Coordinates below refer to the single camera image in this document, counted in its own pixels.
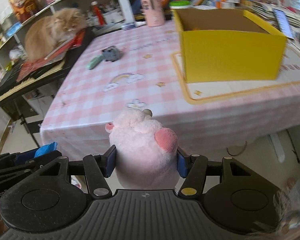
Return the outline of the person's right hand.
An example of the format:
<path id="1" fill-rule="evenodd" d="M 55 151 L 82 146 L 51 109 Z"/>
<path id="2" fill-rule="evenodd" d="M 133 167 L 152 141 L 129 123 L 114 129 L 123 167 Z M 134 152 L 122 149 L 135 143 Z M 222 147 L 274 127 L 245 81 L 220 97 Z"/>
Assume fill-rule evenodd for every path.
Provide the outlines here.
<path id="1" fill-rule="evenodd" d="M 279 217 L 276 239 L 300 239 L 300 179 L 278 194 L 275 206 Z"/>

